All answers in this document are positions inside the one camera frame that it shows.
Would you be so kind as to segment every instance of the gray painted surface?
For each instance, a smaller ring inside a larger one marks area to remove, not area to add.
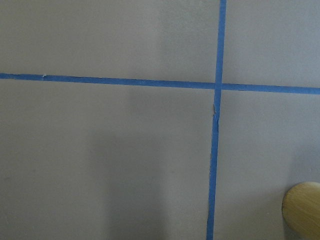
[[[10,0],[0,72],[212,82],[218,0]]]
[[[223,82],[320,87],[320,1],[227,0]]]
[[[320,182],[320,96],[224,91],[219,125],[216,240],[297,240],[285,192]]]
[[[0,81],[0,239],[205,239],[213,91]]]

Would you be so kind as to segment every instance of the blue painter's tape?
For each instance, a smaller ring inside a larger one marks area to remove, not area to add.
[[[208,201],[209,211],[208,211],[208,219],[206,224],[206,240],[214,239],[218,142],[219,142],[219,118],[220,118],[220,103],[221,103],[221,92],[222,92],[222,73],[223,73],[223,65],[224,65],[226,10],[227,10],[227,0],[220,0],[216,67],[215,67],[215,91],[214,91],[215,113],[212,120],[211,160],[210,160],[210,173],[209,173],[210,174],[209,175],[209,201]]]
[[[250,85],[250,84],[222,84],[223,90],[232,91],[252,91],[252,92],[269,92],[269,93],[288,93],[288,94],[314,94],[320,95],[318,87],[302,86],[274,86],[274,85]]]
[[[195,81],[164,81],[147,79],[125,79],[125,78],[105,78],[105,77],[78,77],[59,75],[34,75],[34,74],[8,74],[0,73],[0,79],[33,80],[48,82],[68,82],[68,83],[90,83],[90,84],[112,84],[129,86],[149,86],[149,87],[170,87],[187,89],[215,89],[213,82]]]

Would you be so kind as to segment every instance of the brush handle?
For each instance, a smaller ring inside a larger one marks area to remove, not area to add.
[[[282,215],[301,237],[320,240],[320,183],[303,182],[291,188],[284,196]]]

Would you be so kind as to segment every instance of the painted wall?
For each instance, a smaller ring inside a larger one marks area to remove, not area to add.
[[[219,2],[0,3],[0,72],[212,82]],[[213,90],[0,81],[0,239],[205,239]]]
[[[223,82],[320,87],[317,0],[228,0]],[[218,0],[2,1],[0,72],[214,82]],[[0,239],[206,238],[213,90],[0,80]],[[298,240],[320,96],[222,91],[215,240]]]

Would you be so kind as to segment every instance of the vertical tape strip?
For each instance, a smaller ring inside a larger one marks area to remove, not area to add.
[[[214,217],[216,201],[216,179],[219,141],[219,118],[222,91],[222,73],[224,64],[225,28],[226,28],[227,0],[220,0],[219,27],[216,52],[215,90],[214,90],[214,116],[212,120],[211,160],[209,176],[209,211],[206,225],[206,240],[214,239]]]

